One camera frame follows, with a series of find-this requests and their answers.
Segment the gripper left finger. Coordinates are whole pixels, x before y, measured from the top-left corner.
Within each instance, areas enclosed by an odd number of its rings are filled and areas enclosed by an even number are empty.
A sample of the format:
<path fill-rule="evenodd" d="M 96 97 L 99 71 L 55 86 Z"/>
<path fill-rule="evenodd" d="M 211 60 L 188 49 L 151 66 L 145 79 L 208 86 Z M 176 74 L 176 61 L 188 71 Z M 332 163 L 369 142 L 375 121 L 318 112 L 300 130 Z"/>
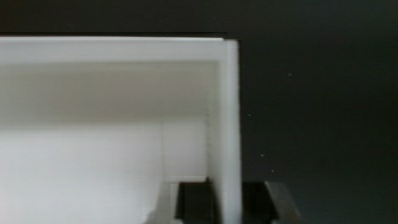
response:
<path fill-rule="evenodd" d="M 174 218 L 183 224 L 220 223 L 218 202 L 209 179 L 179 183 Z"/>

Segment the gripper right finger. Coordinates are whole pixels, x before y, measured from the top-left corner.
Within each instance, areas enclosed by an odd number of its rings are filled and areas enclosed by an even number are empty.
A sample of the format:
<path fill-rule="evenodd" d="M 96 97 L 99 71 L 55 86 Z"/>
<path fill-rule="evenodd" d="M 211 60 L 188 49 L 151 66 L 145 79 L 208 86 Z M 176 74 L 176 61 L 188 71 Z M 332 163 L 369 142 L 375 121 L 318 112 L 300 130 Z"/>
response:
<path fill-rule="evenodd" d="M 300 224 L 300 211 L 282 182 L 241 184 L 243 224 Z"/>

